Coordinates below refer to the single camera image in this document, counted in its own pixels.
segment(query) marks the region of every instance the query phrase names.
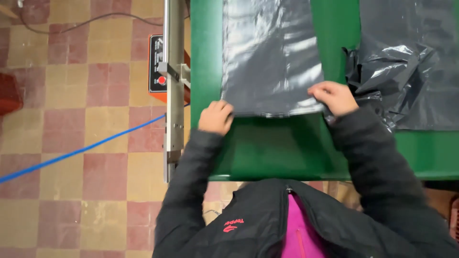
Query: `pink fleece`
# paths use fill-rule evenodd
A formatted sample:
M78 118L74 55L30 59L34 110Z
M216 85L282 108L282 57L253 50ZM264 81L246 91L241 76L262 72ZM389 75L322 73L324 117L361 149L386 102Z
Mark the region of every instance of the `pink fleece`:
M284 239L282 258L325 258L320 236L308 218L303 215L300 200L289 194L287 233Z

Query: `person's right hand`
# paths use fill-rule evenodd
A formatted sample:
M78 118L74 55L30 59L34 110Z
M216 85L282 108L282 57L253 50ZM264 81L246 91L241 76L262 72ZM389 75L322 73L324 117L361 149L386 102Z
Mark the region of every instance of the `person's right hand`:
M336 117L358 109L349 87L336 82L324 81L308 89L308 93L328 106Z
M225 135L233 122L233 106L226 101L212 101L208 108L201 112L198 129L209 133Z

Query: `black puffer jacket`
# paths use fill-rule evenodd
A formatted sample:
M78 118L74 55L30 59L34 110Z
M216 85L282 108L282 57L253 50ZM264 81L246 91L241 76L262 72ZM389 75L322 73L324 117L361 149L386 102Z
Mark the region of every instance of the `black puffer jacket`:
M375 114L360 108L330 130L348 160L364 213L302 182L267 179L235 191L223 213L205 226L203 196L223 137L194 130L157 217L153 257L280 257L292 191L328 257L459 258L457 243L427 206L420 182Z

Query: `trash bag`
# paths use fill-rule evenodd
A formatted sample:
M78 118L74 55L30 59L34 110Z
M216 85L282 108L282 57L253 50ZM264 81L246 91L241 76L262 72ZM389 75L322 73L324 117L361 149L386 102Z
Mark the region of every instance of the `trash bag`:
M236 116L320 112L308 88L323 80L308 0L223 0L221 99Z
M358 102L373 96L390 130L459 129L453 12L453 0L360 1L361 41L345 50L346 79Z

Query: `green table surface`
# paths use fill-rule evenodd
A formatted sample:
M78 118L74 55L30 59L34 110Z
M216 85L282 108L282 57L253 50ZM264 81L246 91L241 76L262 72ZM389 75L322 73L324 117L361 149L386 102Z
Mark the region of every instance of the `green table surface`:
M358 0L311 0L311 6L325 79L344 83L341 47L360 41ZM191 126L196 127L201 111L220 97L222 0L192 1L191 56ZM400 131L395 137L419 178L459 178L459 132ZM350 179L321 114L237 118L225 142L210 180Z

